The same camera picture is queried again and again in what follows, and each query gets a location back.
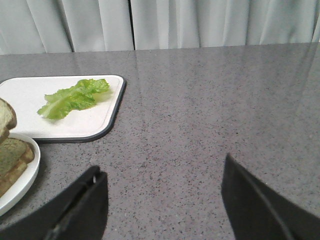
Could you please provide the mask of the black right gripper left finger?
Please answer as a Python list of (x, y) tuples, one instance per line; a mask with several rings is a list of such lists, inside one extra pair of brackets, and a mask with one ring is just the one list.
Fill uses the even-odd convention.
[(91, 166), (47, 204), (1, 230), (2, 240), (100, 240), (108, 219), (108, 176)]

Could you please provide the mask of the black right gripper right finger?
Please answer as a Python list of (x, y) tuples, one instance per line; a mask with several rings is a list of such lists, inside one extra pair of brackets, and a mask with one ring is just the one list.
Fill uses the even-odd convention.
[(227, 154), (223, 204), (237, 240), (318, 240), (320, 219), (292, 203)]

